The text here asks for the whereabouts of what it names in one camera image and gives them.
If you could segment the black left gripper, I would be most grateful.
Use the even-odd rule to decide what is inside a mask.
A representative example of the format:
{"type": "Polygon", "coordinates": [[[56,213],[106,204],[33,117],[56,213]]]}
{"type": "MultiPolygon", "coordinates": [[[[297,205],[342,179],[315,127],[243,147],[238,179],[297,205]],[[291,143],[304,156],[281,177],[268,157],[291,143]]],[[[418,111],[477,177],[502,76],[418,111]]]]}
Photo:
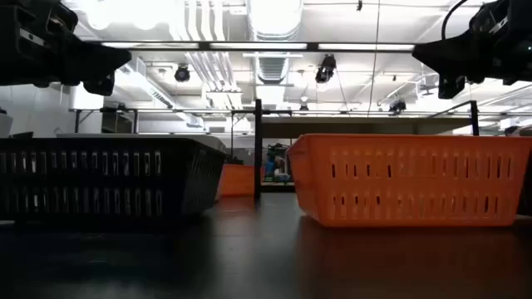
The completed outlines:
{"type": "Polygon", "coordinates": [[[61,0],[0,0],[0,86],[53,82],[111,96],[115,70],[131,59],[125,49],[70,43],[78,16],[61,0]]]}

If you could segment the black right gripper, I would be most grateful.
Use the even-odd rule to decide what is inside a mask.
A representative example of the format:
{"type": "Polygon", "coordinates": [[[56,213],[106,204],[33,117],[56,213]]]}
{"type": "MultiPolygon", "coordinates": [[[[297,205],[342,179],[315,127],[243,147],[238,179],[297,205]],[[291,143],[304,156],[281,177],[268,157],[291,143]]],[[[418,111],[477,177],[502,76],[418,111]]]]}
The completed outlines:
{"type": "Polygon", "coordinates": [[[532,0],[486,2],[470,20],[470,32],[417,44],[411,55],[440,74],[438,98],[461,93],[472,73],[472,34],[478,55],[475,75],[506,86],[532,82],[532,0]]]}

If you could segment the orange slotted plastic basket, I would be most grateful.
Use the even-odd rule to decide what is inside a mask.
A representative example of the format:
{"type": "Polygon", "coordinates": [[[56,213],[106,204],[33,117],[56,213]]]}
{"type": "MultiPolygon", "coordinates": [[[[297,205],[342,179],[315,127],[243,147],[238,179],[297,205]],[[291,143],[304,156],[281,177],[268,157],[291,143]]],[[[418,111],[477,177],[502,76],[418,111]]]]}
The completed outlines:
{"type": "Polygon", "coordinates": [[[254,167],[243,164],[224,164],[217,195],[224,197],[254,196],[254,167]]]}
{"type": "Polygon", "coordinates": [[[505,227],[532,137],[301,136],[288,150],[299,207],[325,227],[505,227]]]}

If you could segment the black background workstation frame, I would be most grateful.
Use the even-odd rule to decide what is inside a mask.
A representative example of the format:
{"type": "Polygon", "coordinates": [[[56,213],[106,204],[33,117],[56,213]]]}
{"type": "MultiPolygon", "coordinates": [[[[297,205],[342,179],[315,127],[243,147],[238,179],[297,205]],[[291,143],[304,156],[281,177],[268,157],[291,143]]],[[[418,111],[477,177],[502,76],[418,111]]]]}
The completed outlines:
{"type": "Polygon", "coordinates": [[[74,132],[76,134],[87,132],[88,134],[138,134],[140,112],[138,109],[126,108],[124,105],[117,107],[104,106],[99,109],[76,109],[71,108],[74,117],[74,132]],[[89,120],[100,126],[97,129],[82,129],[81,124],[89,120]]]}

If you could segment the black aluminium rig frame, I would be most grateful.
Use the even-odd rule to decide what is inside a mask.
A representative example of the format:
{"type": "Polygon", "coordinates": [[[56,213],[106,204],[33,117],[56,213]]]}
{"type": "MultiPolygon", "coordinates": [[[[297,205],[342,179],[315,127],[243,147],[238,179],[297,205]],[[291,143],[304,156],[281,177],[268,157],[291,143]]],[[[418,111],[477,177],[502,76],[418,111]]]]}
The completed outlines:
{"type": "Polygon", "coordinates": [[[91,41],[129,51],[276,51],[276,52],[353,52],[410,53],[407,43],[338,42],[207,42],[207,41],[91,41]]]}

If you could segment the silver ceiling air duct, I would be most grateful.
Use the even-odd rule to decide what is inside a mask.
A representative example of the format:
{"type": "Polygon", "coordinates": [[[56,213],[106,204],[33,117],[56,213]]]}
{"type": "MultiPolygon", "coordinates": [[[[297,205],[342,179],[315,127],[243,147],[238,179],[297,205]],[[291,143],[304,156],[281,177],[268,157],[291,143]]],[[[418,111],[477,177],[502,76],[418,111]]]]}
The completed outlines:
{"type": "MultiPolygon", "coordinates": [[[[245,5],[251,40],[292,42],[298,36],[303,0],[246,0],[245,5]]],[[[288,74],[288,58],[259,57],[254,62],[264,84],[279,84],[288,74]]]]}

